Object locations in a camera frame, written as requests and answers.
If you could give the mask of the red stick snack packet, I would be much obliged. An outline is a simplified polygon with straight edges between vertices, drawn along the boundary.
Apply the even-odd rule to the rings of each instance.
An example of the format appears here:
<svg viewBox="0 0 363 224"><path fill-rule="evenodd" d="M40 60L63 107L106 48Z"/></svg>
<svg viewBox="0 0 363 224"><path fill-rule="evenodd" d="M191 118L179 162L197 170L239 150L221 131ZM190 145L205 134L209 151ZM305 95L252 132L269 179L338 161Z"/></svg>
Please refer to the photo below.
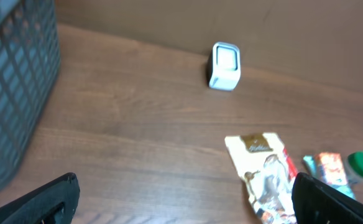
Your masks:
<svg viewBox="0 0 363 224"><path fill-rule="evenodd" d="M288 155L288 151L287 151L286 148L283 149L283 154L284 154L286 162L287 162L288 173L289 173L290 179L291 180L295 179L297 174L298 174L298 169L294 165L293 160L291 159L291 157Z"/></svg>

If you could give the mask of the teal wet wipes pack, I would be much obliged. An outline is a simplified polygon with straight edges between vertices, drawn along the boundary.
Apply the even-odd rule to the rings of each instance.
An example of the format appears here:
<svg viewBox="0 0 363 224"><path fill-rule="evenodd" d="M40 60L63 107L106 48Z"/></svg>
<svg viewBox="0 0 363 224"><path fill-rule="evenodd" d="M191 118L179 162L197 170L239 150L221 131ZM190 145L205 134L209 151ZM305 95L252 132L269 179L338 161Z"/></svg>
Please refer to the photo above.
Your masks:
<svg viewBox="0 0 363 224"><path fill-rule="evenodd" d="M303 157L303 163L305 164L309 174L311 176L315 177L316 165L315 165L314 156L304 156ZM347 195L348 197L350 197L352 199L356 199L356 197L354 195L354 192L352 191L351 186L349 185L349 183L347 185L343 185L343 186L337 186L337 185L328 185L328 186L336 189L340 193L343 193L344 195Z"/></svg>

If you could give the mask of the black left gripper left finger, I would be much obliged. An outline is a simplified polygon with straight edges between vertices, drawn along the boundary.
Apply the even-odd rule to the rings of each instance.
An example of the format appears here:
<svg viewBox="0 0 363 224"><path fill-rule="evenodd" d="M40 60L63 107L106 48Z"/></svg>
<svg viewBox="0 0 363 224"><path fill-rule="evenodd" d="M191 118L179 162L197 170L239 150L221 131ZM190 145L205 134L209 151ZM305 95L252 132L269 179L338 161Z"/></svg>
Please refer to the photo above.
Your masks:
<svg viewBox="0 0 363 224"><path fill-rule="evenodd" d="M0 224L71 223L79 197L76 174L66 173L0 207Z"/></svg>

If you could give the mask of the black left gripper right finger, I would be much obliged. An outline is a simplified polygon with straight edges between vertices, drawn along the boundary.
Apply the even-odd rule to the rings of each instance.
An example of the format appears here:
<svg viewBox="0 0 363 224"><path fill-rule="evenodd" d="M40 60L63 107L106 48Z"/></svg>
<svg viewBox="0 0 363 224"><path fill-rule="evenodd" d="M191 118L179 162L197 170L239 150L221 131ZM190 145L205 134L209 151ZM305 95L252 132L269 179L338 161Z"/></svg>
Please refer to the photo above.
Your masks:
<svg viewBox="0 0 363 224"><path fill-rule="evenodd" d="M363 224L363 204L300 172L292 190L298 224Z"/></svg>

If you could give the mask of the green lid jar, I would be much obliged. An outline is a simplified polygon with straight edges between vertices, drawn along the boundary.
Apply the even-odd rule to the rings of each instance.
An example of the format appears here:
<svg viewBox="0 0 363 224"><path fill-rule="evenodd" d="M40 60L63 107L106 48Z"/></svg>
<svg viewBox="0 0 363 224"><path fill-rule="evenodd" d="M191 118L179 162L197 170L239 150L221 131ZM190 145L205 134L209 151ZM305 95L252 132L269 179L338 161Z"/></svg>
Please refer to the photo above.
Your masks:
<svg viewBox="0 0 363 224"><path fill-rule="evenodd" d="M344 168L350 184L363 183L363 152L354 152L344 160Z"/></svg>

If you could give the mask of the snack bag with red label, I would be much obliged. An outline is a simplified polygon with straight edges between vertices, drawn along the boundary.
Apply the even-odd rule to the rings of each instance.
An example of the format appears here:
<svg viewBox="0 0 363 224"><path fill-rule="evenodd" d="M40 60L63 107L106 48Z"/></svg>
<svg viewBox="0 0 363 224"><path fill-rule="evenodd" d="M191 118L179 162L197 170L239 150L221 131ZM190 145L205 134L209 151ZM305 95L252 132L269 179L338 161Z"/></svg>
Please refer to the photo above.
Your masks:
<svg viewBox="0 0 363 224"><path fill-rule="evenodd" d="M285 145L278 134L227 136L224 142L261 222L296 223L292 202L295 179L290 179L283 154Z"/></svg>

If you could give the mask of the small orange box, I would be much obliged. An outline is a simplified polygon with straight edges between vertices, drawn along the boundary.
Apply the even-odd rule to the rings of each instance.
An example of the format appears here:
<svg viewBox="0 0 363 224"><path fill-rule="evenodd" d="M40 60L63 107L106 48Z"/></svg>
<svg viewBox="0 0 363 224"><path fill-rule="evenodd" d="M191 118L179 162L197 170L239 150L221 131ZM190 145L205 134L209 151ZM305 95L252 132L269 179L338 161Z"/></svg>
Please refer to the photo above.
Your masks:
<svg viewBox="0 0 363 224"><path fill-rule="evenodd" d="M343 186L348 184L342 158L339 153L321 152L314 156L315 177L328 185Z"/></svg>

